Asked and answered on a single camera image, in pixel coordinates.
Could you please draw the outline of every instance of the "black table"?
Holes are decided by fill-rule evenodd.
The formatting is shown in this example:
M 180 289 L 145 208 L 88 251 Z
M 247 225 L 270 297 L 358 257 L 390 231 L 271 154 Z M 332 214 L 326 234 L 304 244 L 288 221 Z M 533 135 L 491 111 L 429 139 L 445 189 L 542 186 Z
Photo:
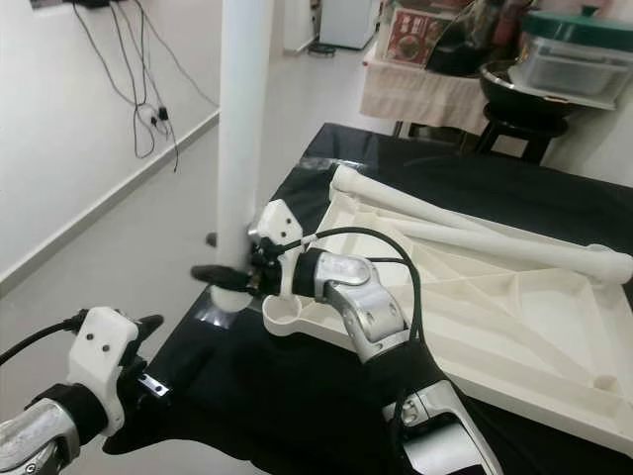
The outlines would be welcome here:
M 632 189 L 335 125 L 323 126 L 275 195 L 306 233 L 327 208 L 330 166 L 341 161 L 450 210 L 633 253 Z M 631 301 L 632 286 L 625 290 Z M 302 334 L 273 336 L 257 309 L 228 329 L 197 318 L 212 310 L 203 293 L 148 367 L 172 388 L 169 403 L 144 398 L 107 452 L 182 438 L 274 474 L 394 473 L 380 406 L 355 355 Z M 474 404 L 497 425 L 485 436 L 506 474 L 633 473 L 625 455 Z

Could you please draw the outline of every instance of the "black stool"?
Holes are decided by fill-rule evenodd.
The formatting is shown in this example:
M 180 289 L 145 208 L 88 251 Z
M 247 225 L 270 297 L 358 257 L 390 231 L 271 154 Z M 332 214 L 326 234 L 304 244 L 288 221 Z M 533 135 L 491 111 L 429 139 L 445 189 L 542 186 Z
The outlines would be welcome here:
M 484 108 L 484 115 L 489 123 L 475 145 L 475 152 L 490 153 L 499 136 L 514 137 L 527 141 L 521 159 L 536 165 L 541 163 L 550 141 L 563 135 L 568 128 L 567 121 L 560 116 L 526 114 L 520 110 L 493 108 L 490 104 Z

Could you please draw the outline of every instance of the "floor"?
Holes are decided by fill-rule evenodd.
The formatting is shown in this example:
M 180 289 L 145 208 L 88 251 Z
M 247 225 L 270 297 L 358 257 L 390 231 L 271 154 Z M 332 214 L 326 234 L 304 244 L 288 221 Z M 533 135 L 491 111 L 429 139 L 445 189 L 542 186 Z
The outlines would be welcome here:
M 269 77 L 258 197 L 264 203 L 324 122 L 390 133 L 393 123 L 361 116 L 362 52 L 335 58 L 285 57 Z M 218 131 L 189 147 L 177 173 L 165 167 L 0 300 L 0 350 L 83 307 L 107 305 L 131 317 L 154 313 L 165 325 L 142 348 L 150 358 L 200 293 L 189 277 L 212 262 L 205 234 L 214 228 Z M 0 371 L 0 421 L 19 413 L 40 390 L 63 381 L 70 334 L 50 337 Z M 82 450 L 64 473 L 262 473 L 202 444 L 169 441 L 127 456 L 107 456 L 102 440 Z

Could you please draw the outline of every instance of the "white pole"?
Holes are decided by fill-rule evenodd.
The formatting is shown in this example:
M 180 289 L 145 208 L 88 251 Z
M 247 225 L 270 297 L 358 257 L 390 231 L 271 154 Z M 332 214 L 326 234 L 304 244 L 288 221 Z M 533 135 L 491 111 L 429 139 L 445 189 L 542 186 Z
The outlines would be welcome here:
M 222 7 L 220 163 L 217 264 L 247 267 L 246 234 L 255 210 L 273 22 L 273 0 L 226 0 Z M 248 305 L 247 294 L 212 288 L 226 312 Z
M 449 226 L 458 230 L 477 231 L 485 235 L 498 236 L 497 232 L 475 223 L 468 218 L 414 198 L 380 181 L 367 178 L 347 166 L 338 165 L 331 186 L 338 191 L 362 196 L 381 206 L 385 206 L 405 215 L 439 223 L 440 225 Z
M 573 248 L 516 237 L 487 236 L 474 231 L 411 221 L 387 218 L 384 220 L 411 238 L 443 242 L 492 255 L 562 267 L 604 282 L 625 284 L 633 275 L 633 257 L 622 252 L 606 250 L 595 244 L 585 248 Z

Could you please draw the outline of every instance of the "green lid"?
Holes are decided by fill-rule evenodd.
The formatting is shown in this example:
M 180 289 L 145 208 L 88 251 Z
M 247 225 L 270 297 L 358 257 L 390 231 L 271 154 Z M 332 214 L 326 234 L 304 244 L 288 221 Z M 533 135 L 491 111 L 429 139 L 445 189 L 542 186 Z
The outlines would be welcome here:
M 523 20 L 523 31 L 557 42 L 633 52 L 633 24 L 595 18 L 596 10 L 583 7 L 577 16 L 531 12 Z

